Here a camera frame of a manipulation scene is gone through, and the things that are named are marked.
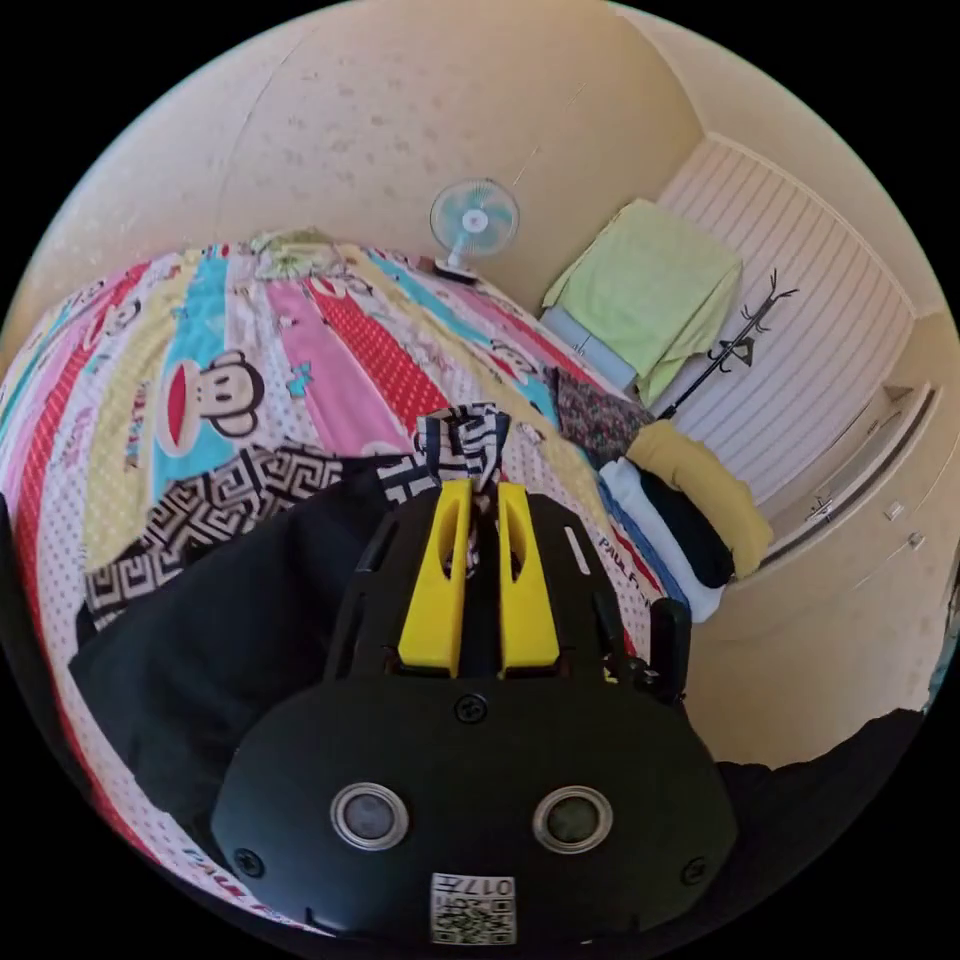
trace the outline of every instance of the fan blade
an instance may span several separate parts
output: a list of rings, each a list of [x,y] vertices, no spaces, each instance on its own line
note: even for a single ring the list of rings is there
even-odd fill
[[[495,250],[500,243],[500,232],[487,227],[481,233],[473,235],[473,243],[477,250]]]
[[[476,186],[474,186],[474,188],[470,191],[469,206],[478,210],[483,210],[483,205],[487,202],[491,193],[492,191],[488,183],[476,184]]]
[[[513,211],[509,210],[501,203],[493,203],[484,208],[484,212],[491,220],[499,220],[508,226],[513,223]]]
[[[440,212],[443,216],[450,221],[450,224],[456,224],[460,226],[460,221],[463,218],[463,210],[460,206],[457,197],[454,194],[450,194],[440,206]]]

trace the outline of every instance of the fan base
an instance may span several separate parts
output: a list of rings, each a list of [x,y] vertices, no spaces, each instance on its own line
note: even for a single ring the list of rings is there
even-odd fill
[[[445,280],[456,280],[457,283],[466,283],[471,286],[480,278],[466,267],[452,267],[446,260],[434,260],[433,272]]]

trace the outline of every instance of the screw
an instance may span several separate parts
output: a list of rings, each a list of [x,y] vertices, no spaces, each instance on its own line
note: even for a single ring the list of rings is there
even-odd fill
[[[680,882],[685,887],[696,886],[707,875],[707,862],[703,857],[694,857],[681,871]]]
[[[468,693],[456,702],[453,712],[461,723],[480,723],[487,715],[487,704],[483,697]]]
[[[256,880],[263,876],[265,869],[263,861],[252,850],[247,850],[245,847],[235,850],[233,862],[237,865],[237,869],[248,877],[253,877]]]

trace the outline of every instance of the folded clothing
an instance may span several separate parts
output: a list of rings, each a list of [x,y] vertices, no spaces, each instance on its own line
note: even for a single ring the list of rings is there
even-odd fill
[[[613,491],[607,486],[602,475],[597,483],[597,490],[600,493],[603,506],[611,519],[623,527],[626,535],[640,552],[640,560],[642,560],[644,565],[652,571],[657,580],[659,580],[659,584],[657,585],[659,589],[672,600],[676,600],[687,607],[687,609],[690,609],[690,601],[680,586],[679,581],[674,577],[673,571],[667,565],[660,552],[646,536],[644,536],[643,531],[637,526],[633,517],[627,513],[623,505],[618,501]]]
[[[697,579],[680,544],[644,493],[636,467],[621,457],[603,467],[600,479],[670,571],[671,579],[676,581],[690,608],[690,619],[694,623],[703,623],[712,617],[720,605],[723,588],[705,587]],[[634,535],[629,527],[627,532]]]
[[[640,474],[640,486],[654,509],[663,518],[694,576],[705,587],[725,587],[733,578],[733,554],[710,526],[710,521],[682,490],[673,490],[655,473],[626,465]]]
[[[258,280],[332,276],[342,266],[332,239],[316,228],[262,233],[250,241],[250,249],[257,256]]]
[[[740,283],[739,255],[644,199],[627,204],[543,298],[638,373],[651,404],[694,354],[710,349]]]
[[[679,433],[669,420],[658,420],[640,430],[627,459],[690,498],[730,548],[739,578],[760,566],[773,530],[754,506],[750,488],[712,451]]]
[[[641,427],[653,423],[646,407],[584,383],[566,370],[548,373],[560,435],[580,447],[595,470],[622,457]]]

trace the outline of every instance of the electric fan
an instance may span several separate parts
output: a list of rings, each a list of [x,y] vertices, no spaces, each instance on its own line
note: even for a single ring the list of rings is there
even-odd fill
[[[519,213],[513,197],[493,180],[464,180],[447,187],[430,210],[430,227],[437,243],[449,250],[434,261],[441,276],[476,283],[477,275],[464,257],[499,253],[517,232]]]

